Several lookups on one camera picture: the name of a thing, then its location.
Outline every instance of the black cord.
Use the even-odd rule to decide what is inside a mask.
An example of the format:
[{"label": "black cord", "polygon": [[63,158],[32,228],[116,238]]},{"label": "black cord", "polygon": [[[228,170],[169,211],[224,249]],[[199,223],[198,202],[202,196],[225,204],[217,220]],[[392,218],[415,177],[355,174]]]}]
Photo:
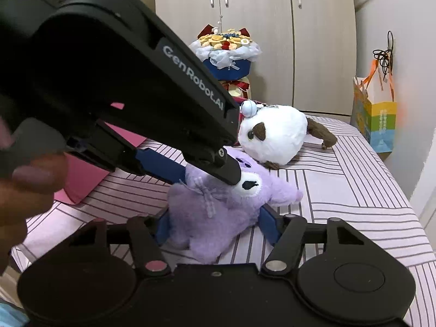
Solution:
[{"label": "black cord", "polygon": [[394,64],[394,36],[391,31],[388,31],[387,33],[387,49],[376,49],[372,53],[374,54],[374,58],[379,61],[384,80],[388,70],[392,73],[392,67]]}]

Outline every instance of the wardrobe door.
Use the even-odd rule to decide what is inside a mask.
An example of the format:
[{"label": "wardrobe door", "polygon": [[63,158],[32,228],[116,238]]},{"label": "wardrobe door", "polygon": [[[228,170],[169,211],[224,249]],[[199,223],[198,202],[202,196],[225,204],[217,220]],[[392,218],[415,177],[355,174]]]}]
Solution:
[{"label": "wardrobe door", "polygon": [[293,0],[294,107],[351,114],[356,73],[353,0]]},{"label": "wardrobe door", "polygon": [[221,15],[219,0],[156,0],[156,14],[188,45]]},{"label": "wardrobe door", "polygon": [[247,28],[262,54],[248,78],[252,98],[292,104],[293,38],[291,0],[221,0],[222,29]]}]

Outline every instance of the purple plush toy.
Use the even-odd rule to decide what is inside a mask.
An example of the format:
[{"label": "purple plush toy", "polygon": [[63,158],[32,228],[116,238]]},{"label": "purple plush toy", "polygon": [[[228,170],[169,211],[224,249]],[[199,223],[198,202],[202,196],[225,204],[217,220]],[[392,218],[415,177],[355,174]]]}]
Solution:
[{"label": "purple plush toy", "polygon": [[173,184],[168,191],[169,241],[178,249],[190,248],[202,263],[214,262],[233,238],[256,224],[262,205],[278,207],[302,198],[293,184],[270,175],[246,153],[226,149],[241,166],[237,185],[229,186],[187,164],[186,184]]}]

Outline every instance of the white stuffed animal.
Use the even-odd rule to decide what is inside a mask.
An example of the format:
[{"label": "white stuffed animal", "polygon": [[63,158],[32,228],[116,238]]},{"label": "white stuffed animal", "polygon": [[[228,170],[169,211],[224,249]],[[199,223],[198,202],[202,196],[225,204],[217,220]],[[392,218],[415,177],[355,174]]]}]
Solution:
[{"label": "white stuffed animal", "polygon": [[245,116],[239,127],[238,140],[252,158],[273,169],[286,165],[300,150],[307,133],[324,140],[323,148],[337,139],[322,124],[291,106],[260,106],[244,101]]}]

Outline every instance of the bed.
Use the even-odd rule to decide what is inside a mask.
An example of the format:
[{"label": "bed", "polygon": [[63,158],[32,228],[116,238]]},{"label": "bed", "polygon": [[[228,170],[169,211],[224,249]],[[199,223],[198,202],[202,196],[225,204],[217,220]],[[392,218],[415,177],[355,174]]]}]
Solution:
[{"label": "bed", "polygon": [[[338,142],[333,149],[322,150],[321,141],[308,135],[298,160],[271,171],[271,175],[286,178],[304,192],[300,204],[278,207],[277,211],[302,215],[314,223],[341,217],[360,230],[404,264],[416,280],[416,296],[405,321],[414,327],[436,326],[436,259],[405,195],[354,127],[335,119],[313,118],[332,131]],[[140,147],[186,164],[179,150],[153,140],[146,140]],[[13,249],[12,255],[24,270],[96,217],[109,223],[123,223],[132,216],[157,214],[166,207],[168,188],[169,185],[150,176],[137,177],[117,170],[82,203],[68,206],[55,201],[47,213],[28,220],[28,237]],[[258,227],[248,228],[217,263],[253,262],[260,266],[271,249]],[[322,249],[322,245],[307,245],[302,262]],[[177,251],[168,245],[162,250],[171,266],[197,263],[189,251]],[[128,246],[111,246],[111,252],[133,264]]]}]

